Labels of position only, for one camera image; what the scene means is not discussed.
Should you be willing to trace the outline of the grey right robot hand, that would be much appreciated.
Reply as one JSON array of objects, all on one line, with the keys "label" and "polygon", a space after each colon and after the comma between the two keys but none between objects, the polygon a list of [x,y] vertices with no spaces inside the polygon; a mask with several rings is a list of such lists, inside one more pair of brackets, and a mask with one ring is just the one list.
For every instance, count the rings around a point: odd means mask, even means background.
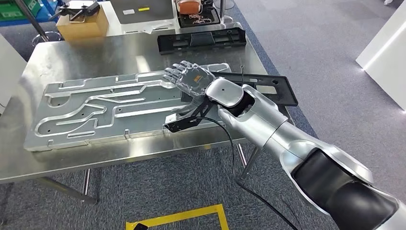
[{"label": "grey right robot hand", "polygon": [[207,69],[186,60],[174,63],[164,69],[164,79],[175,84],[182,92],[192,98],[192,104],[200,105],[204,102],[207,87],[217,79]]}]

